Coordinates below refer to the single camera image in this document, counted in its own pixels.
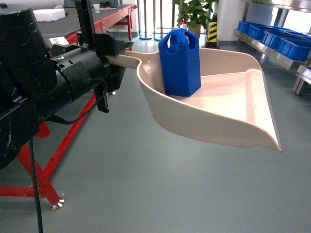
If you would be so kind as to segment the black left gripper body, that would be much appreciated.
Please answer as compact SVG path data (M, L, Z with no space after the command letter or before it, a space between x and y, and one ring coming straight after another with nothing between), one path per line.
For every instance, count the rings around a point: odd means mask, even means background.
M117 65L112 65L108 61L108 57L115 57L112 55L113 42L116 41L111 33L95 33L94 44L95 52L103 63L103 79L105 86L99 85L94 89L98 110L108 113L108 103L106 94L111 94L118 90L121 86L123 76L126 68Z

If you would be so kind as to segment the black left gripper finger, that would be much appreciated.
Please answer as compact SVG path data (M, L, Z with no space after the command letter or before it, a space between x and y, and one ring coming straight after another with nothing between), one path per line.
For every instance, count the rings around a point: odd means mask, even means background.
M132 41L119 41L116 40L113 42L112 55L119 55L127 49L131 49L134 45Z

